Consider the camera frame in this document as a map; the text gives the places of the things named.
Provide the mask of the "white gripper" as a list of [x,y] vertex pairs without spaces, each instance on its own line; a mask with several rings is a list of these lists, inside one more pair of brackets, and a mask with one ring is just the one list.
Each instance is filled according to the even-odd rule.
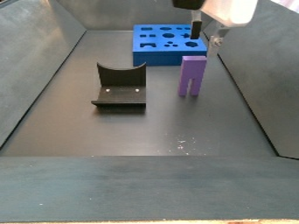
[[243,27],[254,17],[258,0],[172,0],[175,8],[191,10],[191,39],[202,32],[202,14],[218,21],[215,32],[210,36],[207,56],[219,53],[230,27]]

